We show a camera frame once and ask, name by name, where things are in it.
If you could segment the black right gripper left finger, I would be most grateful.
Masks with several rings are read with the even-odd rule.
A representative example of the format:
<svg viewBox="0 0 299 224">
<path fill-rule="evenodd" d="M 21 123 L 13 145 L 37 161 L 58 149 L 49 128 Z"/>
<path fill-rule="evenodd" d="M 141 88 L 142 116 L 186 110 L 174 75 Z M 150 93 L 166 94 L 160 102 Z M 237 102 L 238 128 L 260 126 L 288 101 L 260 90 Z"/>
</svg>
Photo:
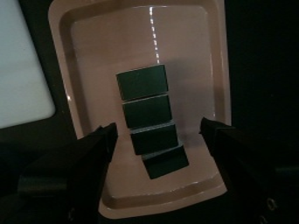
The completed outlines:
<svg viewBox="0 0 299 224">
<path fill-rule="evenodd" d="M 0 224 L 98 224 L 98 200 L 117 126 L 58 149 L 0 143 Z"/>
</svg>

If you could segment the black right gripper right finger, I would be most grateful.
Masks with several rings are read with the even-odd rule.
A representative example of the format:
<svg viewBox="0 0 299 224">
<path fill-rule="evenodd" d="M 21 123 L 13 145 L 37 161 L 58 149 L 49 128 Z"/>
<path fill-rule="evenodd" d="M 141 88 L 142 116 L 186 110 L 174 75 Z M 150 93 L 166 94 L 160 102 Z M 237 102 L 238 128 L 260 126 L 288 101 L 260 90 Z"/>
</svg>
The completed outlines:
<svg viewBox="0 0 299 224">
<path fill-rule="evenodd" d="M 206 118 L 200 134 L 242 224 L 299 224 L 299 150 Z"/>
</svg>

